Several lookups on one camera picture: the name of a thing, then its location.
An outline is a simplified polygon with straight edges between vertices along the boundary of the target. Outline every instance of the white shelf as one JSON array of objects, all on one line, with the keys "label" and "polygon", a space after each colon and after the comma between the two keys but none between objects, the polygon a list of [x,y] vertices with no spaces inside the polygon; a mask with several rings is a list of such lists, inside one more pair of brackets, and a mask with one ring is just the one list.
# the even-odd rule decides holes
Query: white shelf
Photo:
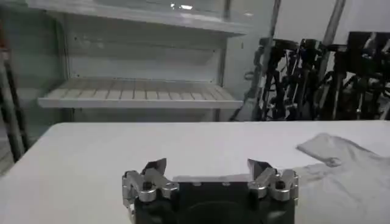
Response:
[{"label": "white shelf", "polygon": [[35,9],[214,30],[227,36],[245,35],[253,29],[249,24],[224,21],[210,15],[193,14],[191,10],[171,10],[169,7],[156,9],[147,4],[143,4],[146,5],[145,7],[137,5],[137,8],[131,8],[131,5],[126,5],[126,1],[122,3],[107,1],[106,4],[97,0],[26,0],[26,2],[29,7]]},{"label": "white shelf", "polygon": [[209,83],[71,79],[38,103],[44,108],[234,109],[242,101]]}]

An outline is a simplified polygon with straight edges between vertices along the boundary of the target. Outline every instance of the gray t-shirt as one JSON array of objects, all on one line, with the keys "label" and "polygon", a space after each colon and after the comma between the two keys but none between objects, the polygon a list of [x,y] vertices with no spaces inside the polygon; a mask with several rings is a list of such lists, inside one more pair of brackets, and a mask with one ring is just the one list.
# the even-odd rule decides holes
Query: gray t-shirt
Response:
[{"label": "gray t-shirt", "polygon": [[294,169],[300,176],[296,223],[390,223],[389,158],[328,134],[297,149],[323,163]]}]

